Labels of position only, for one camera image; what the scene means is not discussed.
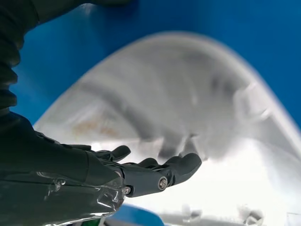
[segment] bolt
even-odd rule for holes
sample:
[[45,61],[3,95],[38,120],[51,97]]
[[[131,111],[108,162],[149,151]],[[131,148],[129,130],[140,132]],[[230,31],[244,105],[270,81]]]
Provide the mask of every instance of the bolt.
[[125,194],[130,194],[131,192],[131,189],[130,187],[126,186],[124,188],[124,193]]
[[167,179],[166,177],[160,178],[159,182],[158,183],[158,187],[160,191],[164,190],[167,186]]
[[66,184],[66,180],[61,179],[61,180],[59,181],[59,183],[60,183],[60,185],[65,185],[65,184]]

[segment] transparent plastic cover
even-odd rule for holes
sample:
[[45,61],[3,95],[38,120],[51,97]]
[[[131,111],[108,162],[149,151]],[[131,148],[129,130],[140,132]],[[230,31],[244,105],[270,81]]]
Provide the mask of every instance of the transparent plastic cover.
[[123,179],[92,187],[60,175],[0,171],[0,225],[60,226],[109,216],[124,200]]

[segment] white plastic part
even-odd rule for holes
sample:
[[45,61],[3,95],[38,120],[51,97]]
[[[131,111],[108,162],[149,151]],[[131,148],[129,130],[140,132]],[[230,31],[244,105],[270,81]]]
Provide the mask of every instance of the white plastic part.
[[202,166],[186,183],[126,199],[169,225],[242,225],[260,210],[262,225],[283,226],[287,213],[301,213],[299,129],[255,70],[204,36],[161,33],[120,50],[35,127],[63,143],[128,145],[124,162],[198,153]]

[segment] screw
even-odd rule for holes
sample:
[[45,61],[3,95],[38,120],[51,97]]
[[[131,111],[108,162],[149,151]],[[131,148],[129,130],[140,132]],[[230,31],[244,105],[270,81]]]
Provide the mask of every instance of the screw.
[[158,187],[160,191],[164,190],[167,186],[167,179],[166,177],[160,178],[159,182],[158,183]]
[[126,186],[124,188],[124,193],[125,194],[130,194],[132,190],[130,187]]

